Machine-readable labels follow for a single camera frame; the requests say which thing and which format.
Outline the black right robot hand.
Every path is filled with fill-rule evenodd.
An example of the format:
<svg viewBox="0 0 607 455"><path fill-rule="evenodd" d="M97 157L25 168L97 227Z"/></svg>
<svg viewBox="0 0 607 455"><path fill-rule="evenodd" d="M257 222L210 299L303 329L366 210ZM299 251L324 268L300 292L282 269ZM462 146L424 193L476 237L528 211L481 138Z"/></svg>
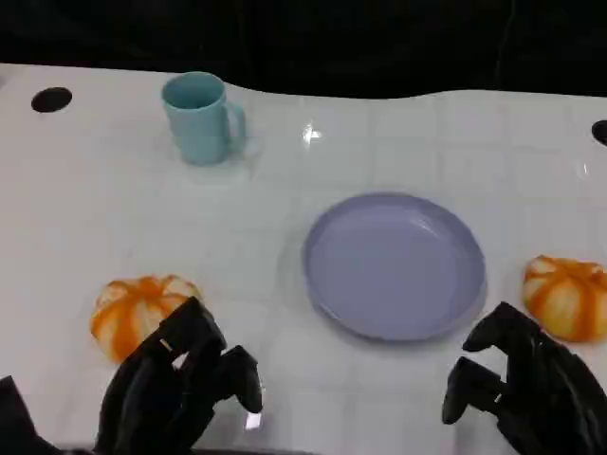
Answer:
<svg viewBox="0 0 607 455"><path fill-rule="evenodd" d="M606 394L578 355L505 301L463 344L469 353L489 347L506 355L506 376L460 357L448 376L444 424L475 408L496 417L520 454L605 453Z"/></svg>

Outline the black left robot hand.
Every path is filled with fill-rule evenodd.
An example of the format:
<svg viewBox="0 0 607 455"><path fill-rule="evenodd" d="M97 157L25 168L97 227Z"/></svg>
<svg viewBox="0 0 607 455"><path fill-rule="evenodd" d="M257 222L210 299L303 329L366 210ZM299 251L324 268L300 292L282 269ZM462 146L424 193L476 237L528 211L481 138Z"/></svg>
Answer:
<svg viewBox="0 0 607 455"><path fill-rule="evenodd" d="M257 362L228 348L212 313L186 299L120 364L101 403L97 454L189 454L217 403L263 409Z"/></svg>

